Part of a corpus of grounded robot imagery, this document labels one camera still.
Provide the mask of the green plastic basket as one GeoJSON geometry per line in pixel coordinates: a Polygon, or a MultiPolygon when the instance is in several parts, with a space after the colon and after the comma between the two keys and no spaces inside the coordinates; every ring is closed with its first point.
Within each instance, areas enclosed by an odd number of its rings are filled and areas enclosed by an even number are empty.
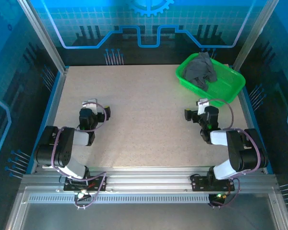
{"type": "Polygon", "coordinates": [[[211,102],[213,106],[222,107],[225,102],[231,103],[244,87],[245,78],[237,71],[210,58],[216,71],[217,81],[213,83],[206,82],[208,90],[205,92],[183,77],[183,71],[187,64],[196,56],[198,56],[198,53],[191,54],[177,67],[176,76],[180,84],[200,98],[216,99],[216,101],[211,102]]]}

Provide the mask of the grey t-shirt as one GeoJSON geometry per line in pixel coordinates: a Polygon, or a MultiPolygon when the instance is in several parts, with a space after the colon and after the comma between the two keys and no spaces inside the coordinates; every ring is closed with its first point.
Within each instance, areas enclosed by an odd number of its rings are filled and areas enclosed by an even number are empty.
{"type": "Polygon", "coordinates": [[[216,71],[208,52],[198,53],[198,56],[187,64],[183,71],[183,77],[206,92],[208,90],[206,82],[213,83],[217,81],[216,71]]]}

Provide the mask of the grey metal panel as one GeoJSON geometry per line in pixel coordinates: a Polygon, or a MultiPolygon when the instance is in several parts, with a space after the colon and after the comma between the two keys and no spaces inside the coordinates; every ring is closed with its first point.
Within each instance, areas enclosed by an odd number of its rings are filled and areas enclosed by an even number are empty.
{"type": "Polygon", "coordinates": [[[17,196],[4,230],[288,230],[288,212],[280,194],[240,194],[225,207],[181,203],[139,204],[105,201],[78,210],[52,203],[49,194],[17,196]]]}

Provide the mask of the aluminium side rail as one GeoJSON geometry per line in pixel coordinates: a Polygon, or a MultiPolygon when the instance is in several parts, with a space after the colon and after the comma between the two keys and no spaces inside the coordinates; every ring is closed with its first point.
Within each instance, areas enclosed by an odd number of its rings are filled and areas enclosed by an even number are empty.
{"type": "Polygon", "coordinates": [[[256,129],[256,131],[258,132],[258,135],[260,137],[260,140],[263,144],[263,147],[266,151],[266,157],[268,159],[268,165],[263,169],[263,171],[265,174],[273,174],[274,172],[273,172],[271,163],[269,161],[268,152],[266,150],[264,140],[263,140],[263,137],[261,135],[261,132],[260,132],[256,117],[255,117],[255,113],[254,113],[254,110],[252,108],[251,101],[249,99],[249,95],[248,95],[246,87],[242,88],[242,90],[238,94],[238,97],[239,97],[240,105],[241,105],[241,108],[242,108],[242,111],[244,114],[244,118],[246,120],[247,127],[256,129]]]}
{"type": "Polygon", "coordinates": [[[33,174],[36,170],[36,164],[34,163],[34,152],[37,148],[37,145],[40,141],[44,128],[47,125],[53,125],[55,121],[55,117],[57,114],[58,106],[60,103],[61,94],[63,91],[64,83],[66,80],[67,71],[65,73],[57,73],[57,76],[54,81],[54,85],[52,87],[49,100],[44,112],[44,116],[40,125],[40,129],[38,131],[36,141],[33,147],[32,156],[30,158],[29,164],[27,166],[26,174],[33,174]]]}

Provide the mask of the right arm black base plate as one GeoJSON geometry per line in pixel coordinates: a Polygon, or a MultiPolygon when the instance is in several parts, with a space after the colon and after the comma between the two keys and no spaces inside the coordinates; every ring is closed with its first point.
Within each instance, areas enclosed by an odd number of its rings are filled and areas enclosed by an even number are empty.
{"type": "Polygon", "coordinates": [[[232,192],[235,191],[234,183],[228,179],[217,180],[213,176],[190,176],[193,192],[232,192]]]}

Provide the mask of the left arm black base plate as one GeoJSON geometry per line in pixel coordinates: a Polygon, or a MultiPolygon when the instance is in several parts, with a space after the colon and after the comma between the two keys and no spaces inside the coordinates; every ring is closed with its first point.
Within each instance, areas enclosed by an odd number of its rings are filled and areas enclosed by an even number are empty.
{"type": "Polygon", "coordinates": [[[82,189],[86,189],[87,191],[91,192],[91,191],[97,191],[98,188],[101,186],[100,191],[105,191],[107,185],[107,178],[105,178],[103,183],[101,183],[102,179],[103,177],[100,176],[94,180],[83,182],[66,178],[63,190],[64,192],[78,192],[81,191],[82,189]]]}

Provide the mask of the aluminium mounting rail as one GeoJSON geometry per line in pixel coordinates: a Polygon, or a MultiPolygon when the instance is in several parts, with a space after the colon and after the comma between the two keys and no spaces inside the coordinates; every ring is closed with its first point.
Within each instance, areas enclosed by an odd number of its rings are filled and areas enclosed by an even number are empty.
{"type": "MultiPolygon", "coordinates": [[[[107,173],[107,192],[114,193],[182,193],[191,192],[190,176],[206,175],[208,167],[93,167],[92,175],[107,173]]],[[[276,176],[256,171],[242,175],[240,188],[243,193],[269,193],[278,189],[276,176]]],[[[53,169],[38,168],[34,174],[24,175],[21,187],[62,190],[63,178],[53,169]]]]}

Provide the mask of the aluminium frame post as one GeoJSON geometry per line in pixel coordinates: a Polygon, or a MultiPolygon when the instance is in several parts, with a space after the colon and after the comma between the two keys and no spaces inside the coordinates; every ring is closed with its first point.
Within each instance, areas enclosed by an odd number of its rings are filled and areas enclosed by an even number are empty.
{"type": "Polygon", "coordinates": [[[243,44],[234,64],[233,69],[238,71],[246,57],[249,55],[251,49],[253,48],[256,40],[262,33],[266,23],[268,22],[269,18],[271,17],[275,7],[277,6],[279,0],[267,0],[266,4],[264,5],[263,9],[261,10],[257,20],[254,23],[253,28],[251,29],[245,43],[243,44]]]}
{"type": "Polygon", "coordinates": [[[32,25],[34,31],[45,47],[47,53],[51,57],[53,63],[61,74],[65,74],[66,68],[63,63],[54,43],[52,42],[46,28],[44,27],[42,21],[40,20],[36,10],[29,0],[17,0],[22,10],[24,11],[26,17],[28,18],[30,24],[32,25]]]}

